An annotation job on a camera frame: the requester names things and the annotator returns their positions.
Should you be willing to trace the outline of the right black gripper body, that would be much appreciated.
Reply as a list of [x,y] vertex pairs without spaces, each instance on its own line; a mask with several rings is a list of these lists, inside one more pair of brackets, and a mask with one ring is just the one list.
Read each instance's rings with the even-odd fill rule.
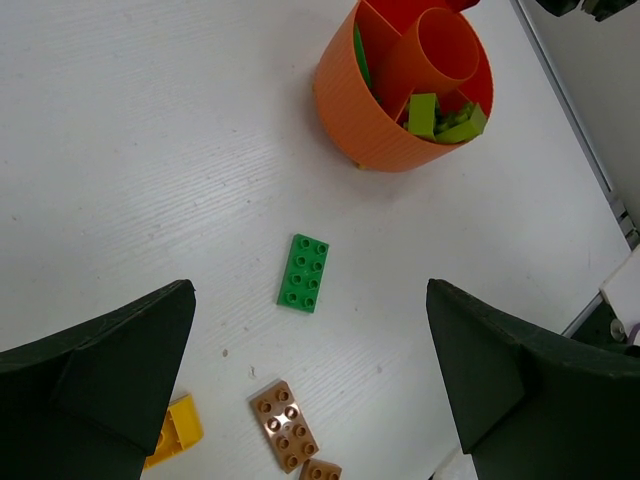
[[561,17],[580,8],[596,21],[604,21],[622,10],[634,5],[637,0],[537,0],[545,11]]

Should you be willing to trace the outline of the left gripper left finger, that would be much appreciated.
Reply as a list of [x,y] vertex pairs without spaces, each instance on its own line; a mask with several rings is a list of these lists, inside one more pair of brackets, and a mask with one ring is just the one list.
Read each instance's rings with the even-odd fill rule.
[[137,479],[156,449],[196,309],[177,280],[1,354],[4,479]]

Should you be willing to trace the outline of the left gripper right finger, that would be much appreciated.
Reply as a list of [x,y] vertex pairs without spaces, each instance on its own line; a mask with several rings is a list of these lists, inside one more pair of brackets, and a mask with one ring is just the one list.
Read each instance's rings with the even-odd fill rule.
[[480,479],[636,479],[639,351],[588,345],[427,284],[461,448]]

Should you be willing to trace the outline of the lime green lego brick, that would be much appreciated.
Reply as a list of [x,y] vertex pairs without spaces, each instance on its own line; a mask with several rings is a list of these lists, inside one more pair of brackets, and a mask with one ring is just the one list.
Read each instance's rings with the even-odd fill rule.
[[481,135],[487,124],[479,103],[467,103],[458,111],[452,111],[436,120],[435,142],[439,144],[466,143]]

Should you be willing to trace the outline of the small lime lego brick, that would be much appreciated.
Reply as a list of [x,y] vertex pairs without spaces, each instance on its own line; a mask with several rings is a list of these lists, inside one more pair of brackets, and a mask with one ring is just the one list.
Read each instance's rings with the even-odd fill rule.
[[422,139],[434,141],[438,109],[435,93],[412,94],[408,103],[407,131]]

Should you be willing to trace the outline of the green lego plate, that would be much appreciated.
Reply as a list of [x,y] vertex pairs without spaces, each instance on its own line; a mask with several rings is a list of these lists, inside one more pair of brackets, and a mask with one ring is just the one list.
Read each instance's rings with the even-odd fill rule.
[[325,242],[300,233],[293,236],[278,305],[306,313],[315,311],[328,252]]

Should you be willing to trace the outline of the long red lego brick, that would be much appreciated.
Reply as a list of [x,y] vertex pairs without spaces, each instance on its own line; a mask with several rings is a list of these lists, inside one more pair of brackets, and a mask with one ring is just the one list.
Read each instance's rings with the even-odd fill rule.
[[455,13],[474,7],[479,2],[480,0],[446,0],[447,6]]

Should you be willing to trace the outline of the long green lego brick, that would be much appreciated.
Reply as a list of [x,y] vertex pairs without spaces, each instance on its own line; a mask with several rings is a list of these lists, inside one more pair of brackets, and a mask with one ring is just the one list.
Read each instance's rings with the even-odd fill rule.
[[381,98],[376,93],[372,79],[373,60],[371,56],[370,40],[367,36],[367,31],[361,27],[359,22],[354,23],[353,41],[356,61],[361,76],[369,93],[373,96],[374,100],[380,104]]

